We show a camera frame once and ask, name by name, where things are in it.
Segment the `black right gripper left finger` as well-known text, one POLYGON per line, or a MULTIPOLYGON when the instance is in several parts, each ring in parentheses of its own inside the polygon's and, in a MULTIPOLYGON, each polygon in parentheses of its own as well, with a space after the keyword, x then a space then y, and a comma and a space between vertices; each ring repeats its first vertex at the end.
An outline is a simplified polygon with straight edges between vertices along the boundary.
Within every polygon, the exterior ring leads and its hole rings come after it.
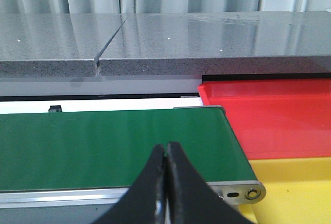
POLYGON ((158 144, 120 200, 94 223, 165 223, 164 148, 158 144))

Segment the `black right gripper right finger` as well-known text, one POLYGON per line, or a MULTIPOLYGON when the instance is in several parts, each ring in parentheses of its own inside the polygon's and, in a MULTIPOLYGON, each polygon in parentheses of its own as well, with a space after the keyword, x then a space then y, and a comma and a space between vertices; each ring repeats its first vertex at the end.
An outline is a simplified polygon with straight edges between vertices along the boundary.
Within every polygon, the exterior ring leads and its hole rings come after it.
POLYGON ((178 142, 167 146, 171 223, 251 223, 207 185, 178 142))

